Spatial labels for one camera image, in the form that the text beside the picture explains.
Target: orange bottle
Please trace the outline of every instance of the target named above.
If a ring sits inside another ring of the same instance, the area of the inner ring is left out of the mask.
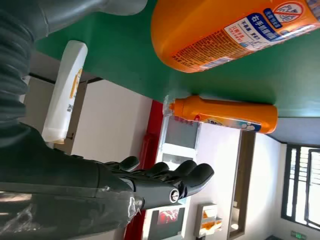
[[[320,0],[158,0],[151,37],[165,64],[200,72],[315,30],[319,9]]]
[[[189,121],[269,134],[277,126],[277,108],[270,104],[205,100],[199,96],[176,99],[174,116]]]

